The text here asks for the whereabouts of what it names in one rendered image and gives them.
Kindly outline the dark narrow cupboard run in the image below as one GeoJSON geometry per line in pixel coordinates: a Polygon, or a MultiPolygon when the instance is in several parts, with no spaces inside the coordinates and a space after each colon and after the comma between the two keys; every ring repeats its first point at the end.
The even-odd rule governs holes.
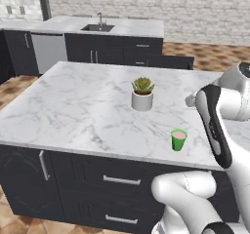
{"type": "Polygon", "coordinates": [[[20,75],[39,76],[31,33],[0,29],[0,85],[20,75]]]}

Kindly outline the green smoothie cup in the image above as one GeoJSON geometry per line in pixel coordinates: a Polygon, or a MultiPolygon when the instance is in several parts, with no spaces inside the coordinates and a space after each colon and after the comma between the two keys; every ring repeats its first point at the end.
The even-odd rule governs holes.
{"type": "Polygon", "coordinates": [[[171,138],[172,138],[172,149],[174,151],[180,151],[184,143],[188,137],[188,134],[186,131],[181,129],[175,129],[171,132],[171,138]]]}

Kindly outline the succulent in white pot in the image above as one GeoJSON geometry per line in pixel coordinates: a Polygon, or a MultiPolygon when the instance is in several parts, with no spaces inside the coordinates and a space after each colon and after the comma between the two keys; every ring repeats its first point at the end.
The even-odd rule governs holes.
{"type": "Polygon", "coordinates": [[[132,108],[148,111],[152,108],[154,85],[149,78],[140,77],[132,83],[132,108]]]}

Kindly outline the dark island cupboard door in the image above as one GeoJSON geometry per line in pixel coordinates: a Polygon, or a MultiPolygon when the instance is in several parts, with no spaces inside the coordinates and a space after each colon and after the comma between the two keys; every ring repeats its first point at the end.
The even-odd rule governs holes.
{"type": "Polygon", "coordinates": [[[0,184],[15,215],[64,221],[50,152],[44,150],[45,180],[39,160],[40,149],[0,144],[0,184]]]}

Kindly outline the dark shallow drawer front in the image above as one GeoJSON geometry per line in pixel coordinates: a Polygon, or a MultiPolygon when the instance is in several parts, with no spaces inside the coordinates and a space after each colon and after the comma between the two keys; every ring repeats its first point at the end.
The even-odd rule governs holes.
{"type": "Polygon", "coordinates": [[[59,189],[130,199],[151,198],[151,182],[159,175],[194,168],[52,151],[59,189]],[[140,185],[103,181],[103,175],[141,180],[140,185]]]}

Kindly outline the dark deep drawer front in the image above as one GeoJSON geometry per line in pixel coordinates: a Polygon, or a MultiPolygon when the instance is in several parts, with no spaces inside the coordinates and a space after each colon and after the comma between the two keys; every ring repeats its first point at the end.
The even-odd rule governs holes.
{"type": "Polygon", "coordinates": [[[164,206],[155,200],[132,200],[68,190],[61,190],[60,194],[66,222],[103,229],[150,234],[164,212],[164,206]],[[110,221],[105,219],[105,215],[138,219],[138,223],[110,221]]]}

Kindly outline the silver dishwasher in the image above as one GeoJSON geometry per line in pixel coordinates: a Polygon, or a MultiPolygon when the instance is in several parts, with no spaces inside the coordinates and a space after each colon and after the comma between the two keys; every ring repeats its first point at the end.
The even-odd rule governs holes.
{"type": "Polygon", "coordinates": [[[47,72],[58,61],[67,61],[62,34],[32,33],[31,38],[40,74],[47,72]]]}

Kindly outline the silver tap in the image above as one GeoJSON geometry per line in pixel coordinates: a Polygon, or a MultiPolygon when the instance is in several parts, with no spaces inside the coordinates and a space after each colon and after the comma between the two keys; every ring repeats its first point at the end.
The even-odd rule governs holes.
{"type": "Polygon", "coordinates": [[[97,16],[99,17],[99,23],[98,25],[102,27],[103,25],[106,25],[106,21],[103,21],[103,14],[102,13],[97,13],[97,16]]]}

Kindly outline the dark tall post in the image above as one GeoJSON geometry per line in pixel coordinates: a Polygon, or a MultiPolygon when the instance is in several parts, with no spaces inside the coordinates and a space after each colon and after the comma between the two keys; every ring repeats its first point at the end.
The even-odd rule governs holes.
{"type": "Polygon", "coordinates": [[[40,1],[43,20],[49,20],[52,17],[49,0],[39,0],[39,1],[40,1]]]}

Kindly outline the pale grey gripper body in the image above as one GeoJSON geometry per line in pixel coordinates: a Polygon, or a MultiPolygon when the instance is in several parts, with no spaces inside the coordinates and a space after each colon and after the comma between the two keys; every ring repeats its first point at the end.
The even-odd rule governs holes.
{"type": "Polygon", "coordinates": [[[191,94],[185,99],[187,107],[195,107],[196,94],[191,94]]]}

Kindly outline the open dark drawer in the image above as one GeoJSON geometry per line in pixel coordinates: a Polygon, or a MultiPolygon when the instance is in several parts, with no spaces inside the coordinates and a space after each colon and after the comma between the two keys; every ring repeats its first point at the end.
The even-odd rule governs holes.
{"type": "Polygon", "coordinates": [[[194,57],[148,55],[148,67],[193,70],[194,57]]]}

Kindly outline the dark sink basin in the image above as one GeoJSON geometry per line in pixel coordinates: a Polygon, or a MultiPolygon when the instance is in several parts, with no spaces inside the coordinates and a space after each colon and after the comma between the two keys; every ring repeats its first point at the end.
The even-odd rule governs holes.
{"type": "Polygon", "coordinates": [[[83,28],[82,31],[95,31],[95,32],[110,32],[110,30],[114,27],[114,25],[107,24],[87,24],[83,28]]]}

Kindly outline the dark cupboard run with drawers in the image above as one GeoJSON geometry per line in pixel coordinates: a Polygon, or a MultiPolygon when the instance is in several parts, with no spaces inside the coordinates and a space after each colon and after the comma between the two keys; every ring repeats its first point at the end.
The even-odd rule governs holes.
{"type": "Polygon", "coordinates": [[[75,62],[148,66],[149,55],[161,55],[162,38],[139,36],[64,35],[67,59],[75,62]]]}

